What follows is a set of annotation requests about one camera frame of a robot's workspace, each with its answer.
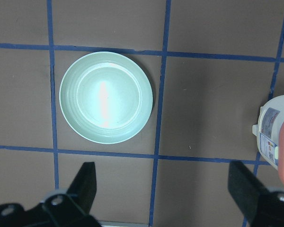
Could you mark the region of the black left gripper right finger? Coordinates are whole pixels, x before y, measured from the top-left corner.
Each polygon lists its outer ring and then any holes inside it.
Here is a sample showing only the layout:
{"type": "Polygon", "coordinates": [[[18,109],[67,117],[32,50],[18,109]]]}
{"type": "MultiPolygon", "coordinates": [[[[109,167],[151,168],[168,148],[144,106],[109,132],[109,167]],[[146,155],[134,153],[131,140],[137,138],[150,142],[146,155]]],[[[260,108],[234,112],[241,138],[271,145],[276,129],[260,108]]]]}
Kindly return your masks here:
{"type": "Polygon", "coordinates": [[[241,161],[229,164],[228,191],[248,222],[253,222],[257,217],[260,198],[270,194],[241,161]]]}

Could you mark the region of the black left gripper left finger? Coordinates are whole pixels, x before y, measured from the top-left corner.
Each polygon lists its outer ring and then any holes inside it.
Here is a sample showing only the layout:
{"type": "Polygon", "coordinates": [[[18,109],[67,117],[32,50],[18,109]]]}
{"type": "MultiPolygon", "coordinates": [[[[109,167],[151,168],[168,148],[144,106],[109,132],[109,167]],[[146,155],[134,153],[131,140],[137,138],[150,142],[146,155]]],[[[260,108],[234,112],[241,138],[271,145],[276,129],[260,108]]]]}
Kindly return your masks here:
{"type": "Polygon", "coordinates": [[[87,214],[96,196],[96,167],[94,162],[84,162],[66,191],[87,214]]]}

